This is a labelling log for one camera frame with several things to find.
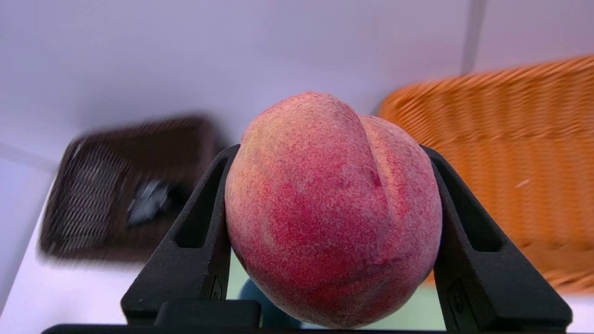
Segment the basket rim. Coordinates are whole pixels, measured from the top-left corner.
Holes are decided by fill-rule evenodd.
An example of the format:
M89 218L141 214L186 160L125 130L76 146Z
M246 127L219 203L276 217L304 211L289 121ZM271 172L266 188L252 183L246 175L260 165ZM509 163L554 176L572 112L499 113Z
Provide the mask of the basket rim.
M524 65L506 70L485 71L449 77L437 81L412 84L390 93L381 103L378 116L388 118L400 106L413 103L431 94L455 90L481 89L488 86L510 84L521 80L536 80L554 75L583 71L594 67L594 55L564 59L540 64Z

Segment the dark brown basket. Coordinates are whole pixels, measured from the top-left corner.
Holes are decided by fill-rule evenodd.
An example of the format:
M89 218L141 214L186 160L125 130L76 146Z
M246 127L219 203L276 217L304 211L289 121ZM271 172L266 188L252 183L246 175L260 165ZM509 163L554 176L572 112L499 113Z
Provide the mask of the dark brown basket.
M138 187L154 179L193 190L220 150L208 120L185 117L92 133L60 163L43 218L41 250L54 258L148 260L178 211L129 227Z

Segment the white wall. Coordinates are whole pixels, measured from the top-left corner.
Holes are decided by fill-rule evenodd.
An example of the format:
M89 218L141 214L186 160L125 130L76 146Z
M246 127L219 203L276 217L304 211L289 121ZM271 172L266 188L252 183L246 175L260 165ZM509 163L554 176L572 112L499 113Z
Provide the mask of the white wall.
M460 70L467 0L3 1L0 141L58 161L96 126L204 110L231 141L322 90L369 114Z
M477 71L594 53L594 1L488 1Z

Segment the red peach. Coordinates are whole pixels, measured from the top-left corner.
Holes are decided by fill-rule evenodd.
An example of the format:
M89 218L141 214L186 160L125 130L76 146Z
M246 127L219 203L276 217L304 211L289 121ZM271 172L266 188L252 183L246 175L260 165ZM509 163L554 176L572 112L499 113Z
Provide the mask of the red peach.
M354 328L398 310L431 271L441 201L402 129L306 92L247 128L225 190L231 244L291 316Z

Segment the brown wicker basket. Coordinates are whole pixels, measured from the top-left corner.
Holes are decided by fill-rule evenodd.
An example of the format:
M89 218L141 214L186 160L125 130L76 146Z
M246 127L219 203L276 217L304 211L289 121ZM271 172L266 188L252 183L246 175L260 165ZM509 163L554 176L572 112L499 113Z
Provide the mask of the brown wicker basket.
M418 84L380 117L440 152L561 292L594 292L594 56Z
M193 116L74 140L50 193L40 249L56 259L148 260L179 209L131 228L139 185L159 179L191 192L219 150L211 123Z

